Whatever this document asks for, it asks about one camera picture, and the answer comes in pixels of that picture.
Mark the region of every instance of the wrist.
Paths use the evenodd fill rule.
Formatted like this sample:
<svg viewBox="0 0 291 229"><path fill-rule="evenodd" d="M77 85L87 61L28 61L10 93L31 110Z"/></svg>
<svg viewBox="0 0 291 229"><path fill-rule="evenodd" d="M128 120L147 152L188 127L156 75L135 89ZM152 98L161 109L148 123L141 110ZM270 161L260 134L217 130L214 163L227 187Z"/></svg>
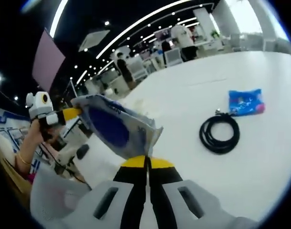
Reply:
<svg viewBox="0 0 291 229"><path fill-rule="evenodd" d="M36 138L30 134L26 135L24 142L26 142L26 144L28 144L29 146L36 146L36 147L40 144L40 142L38 142Z"/></svg>

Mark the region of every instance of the window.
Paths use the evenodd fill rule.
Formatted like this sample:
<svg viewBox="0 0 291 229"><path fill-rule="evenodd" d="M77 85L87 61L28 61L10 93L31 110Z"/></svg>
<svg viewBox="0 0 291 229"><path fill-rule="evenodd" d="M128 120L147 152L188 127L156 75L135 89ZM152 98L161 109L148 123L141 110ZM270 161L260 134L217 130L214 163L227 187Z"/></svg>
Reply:
<svg viewBox="0 0 291 229"><path fill-rule="evenodd" d="M262 33L259 20L248 0L226 0L241 33Z"/></svg>

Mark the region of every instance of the coiled cable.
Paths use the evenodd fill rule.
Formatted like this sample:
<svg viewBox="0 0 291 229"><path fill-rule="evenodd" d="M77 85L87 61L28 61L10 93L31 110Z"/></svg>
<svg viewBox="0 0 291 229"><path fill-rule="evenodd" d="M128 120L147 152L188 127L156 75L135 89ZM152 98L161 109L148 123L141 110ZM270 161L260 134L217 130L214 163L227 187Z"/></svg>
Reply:
<svg viewBox="0 0 291 229"><path fill-rule="evenodd" d="M210 151L222 155L230 152L238 144L240 139L240 128L229 113L216 111L216 115L207 119L199 130L199 138L202 144ZM228 123L233 129L233 136L227 141L217 140L213 137L211 130L217 123Z"/></svg>

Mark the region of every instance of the white shirt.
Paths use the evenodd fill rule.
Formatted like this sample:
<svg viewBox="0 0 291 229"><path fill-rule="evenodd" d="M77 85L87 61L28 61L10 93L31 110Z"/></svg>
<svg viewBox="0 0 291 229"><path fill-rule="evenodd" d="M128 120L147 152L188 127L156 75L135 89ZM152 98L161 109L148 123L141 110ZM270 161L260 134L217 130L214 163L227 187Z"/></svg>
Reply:
<svg viewBox="0 0 291 229"><path fill-rule="evenodd" d="M192 33L191 31L182 25L175 25L171 29L171 36L172 38L176 38L178 40L179 46L181 48L186 48L194 45L192 40Z"/></svg>

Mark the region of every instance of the blue snack bag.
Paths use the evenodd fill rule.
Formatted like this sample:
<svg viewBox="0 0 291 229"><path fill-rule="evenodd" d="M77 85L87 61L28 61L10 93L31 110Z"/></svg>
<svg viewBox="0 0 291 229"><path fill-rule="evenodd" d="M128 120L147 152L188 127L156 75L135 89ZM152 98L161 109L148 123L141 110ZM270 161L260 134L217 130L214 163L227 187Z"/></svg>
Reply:
<svg viewBox="0 0 291 229"><path fill-rule="evenodd" d="M83 110L82 122L115 154L124 159L152 155L163 130L156 129L153 119L100 94L79 96L71 103Z"/></svg>
<svg viewBox="0 0 291 229"><path fill-rule="evenodd" d="M261 89L238 92L229 91L229 111L235 116L261 114L265 111Z"/></svg>

